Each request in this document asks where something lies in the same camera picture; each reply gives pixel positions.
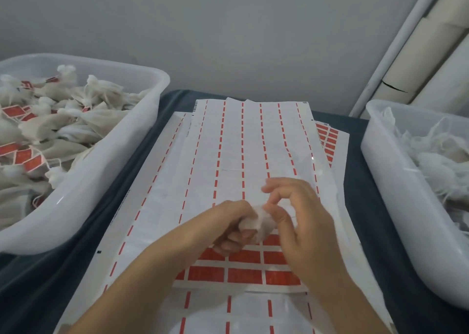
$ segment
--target hand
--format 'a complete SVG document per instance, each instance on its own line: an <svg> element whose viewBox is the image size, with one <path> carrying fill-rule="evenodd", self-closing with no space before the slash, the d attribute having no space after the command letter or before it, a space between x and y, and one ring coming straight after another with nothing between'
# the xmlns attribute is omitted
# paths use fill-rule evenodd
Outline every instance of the hand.
<svg viewBox="0 0 469 334"><path fill-rule="evenodd" d="M224 201L173 229L153 246L167 249L177 270L182 271L212 244L216 252L228 256L251 243L256 231L238 230L238 223L245 217L257 217L247 201Z"/></svg>
<svg viewBox="0 0 469 334"><path fill-rule="evenodd" d="M309 183L291 178L267 178L262 191L270 193L264 205L277 223L280 245L292 271L313 292L327 291L349 275L342 260L334 220L321 205ZM290 199L298 226L278 206Z"/></svg>

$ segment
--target plastic bin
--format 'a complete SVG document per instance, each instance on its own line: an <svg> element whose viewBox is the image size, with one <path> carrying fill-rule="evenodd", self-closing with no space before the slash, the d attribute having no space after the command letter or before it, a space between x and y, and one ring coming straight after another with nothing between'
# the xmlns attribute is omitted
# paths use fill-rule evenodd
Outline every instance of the plastic bin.
<svg viewBox="0 0 469 334"><path fill-rule="evenodd" d="M441 118L451 133L469 140L469 119L372 100L362 152L407 254L422 281L449 303L469 309L469 246L424 176L385 124L381 112L391 107L400 132L425 136Z"/></svg>
<svg viewBox="0 0 469 334"><path fill-rule="evenodd" d="M37 254L73 236L155 123L160 94L169 84L168 74L155 68L49 53L0 61L0 75L50 77L63 64L76 67L80 85L86 84L88 75L95 75L123 86L126 92L152 89L41 206L0 231L0 251Z"/></svg>

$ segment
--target dark blue cloth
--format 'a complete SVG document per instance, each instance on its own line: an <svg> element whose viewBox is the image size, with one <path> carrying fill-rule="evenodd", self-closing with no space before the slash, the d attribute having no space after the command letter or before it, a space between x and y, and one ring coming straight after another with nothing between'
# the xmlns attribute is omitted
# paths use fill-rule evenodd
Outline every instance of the dark blue cloth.
<svg viewBox="0 0 469 334"><path fill-rule="evenodd" d="M69 241L34 256L0 254L0 333L53 332L161 130L173 112L191 112L203 98L225 97L179 90L161 98L157 122ZM313 116L350 134L345 203L399 333L467 333L469 313L440 300L413 270L360 151L367 121Z"/></svg>

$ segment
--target white pipe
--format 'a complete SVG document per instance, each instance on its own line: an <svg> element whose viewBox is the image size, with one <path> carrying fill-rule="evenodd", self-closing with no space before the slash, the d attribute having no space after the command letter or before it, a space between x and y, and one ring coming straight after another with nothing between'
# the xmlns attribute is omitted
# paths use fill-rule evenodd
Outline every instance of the white pipe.
<svg viewBox="0 0 469 334"><path fill-rule="evenodd" d="M469 35L411 103L432 111L456 114L469 101Z"/></svg>
<svg viewBox="0 0 469 334"><path fill-rule="evenodd" d="M387 70L394 62L394 59L396 58L397 54L399 53L399 51L401 51L408 37L412 34L413 30L425 14L425 11L431 5L432 1L433 0L417 0L414 7L407 16L404 24L402 24L401 28L399 29L399 32L397 33L393 42L391 43L383 58L379 62L379 65L373 73L372 77L366 84L365 89L360 94L360 97L356 101L354 107L352 108L352 111L349 114L350 117L358 117L361 114L361 112L365 108L365 105L371 99L376 88L381 83L381 80L383 79Z"/></svg>

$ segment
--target gray wall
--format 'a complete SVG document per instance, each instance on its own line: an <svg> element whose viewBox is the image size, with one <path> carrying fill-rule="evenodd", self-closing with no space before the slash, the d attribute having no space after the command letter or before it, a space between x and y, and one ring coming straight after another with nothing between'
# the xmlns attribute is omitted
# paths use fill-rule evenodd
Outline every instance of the gray wall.
<svg viewBox="0 0 469 334"><path fill-rule="evenodd" d="M161 68L169 89L346 114L416 0L0 0L0 59Z"/></svg>

